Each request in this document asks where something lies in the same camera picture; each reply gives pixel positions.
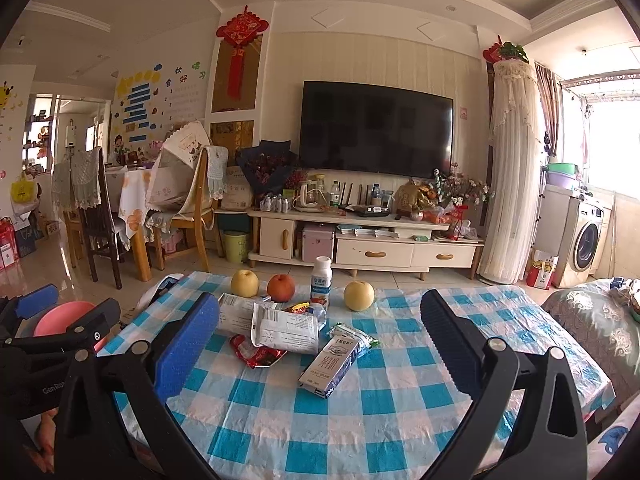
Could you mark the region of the person left hand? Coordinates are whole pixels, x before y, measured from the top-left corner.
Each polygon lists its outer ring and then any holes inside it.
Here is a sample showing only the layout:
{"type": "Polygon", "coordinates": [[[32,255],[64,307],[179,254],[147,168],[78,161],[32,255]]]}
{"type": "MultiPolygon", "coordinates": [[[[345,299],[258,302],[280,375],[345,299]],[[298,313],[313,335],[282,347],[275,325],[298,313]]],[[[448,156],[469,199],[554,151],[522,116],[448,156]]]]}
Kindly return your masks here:
{"type": "Polygon", "coordinates": [[[58,408],[52,408],[41,415],[40,424],[35,433],[36,450],[29,450],[29,456],[45,474],[54,473],[55,416],[58,408]]]}

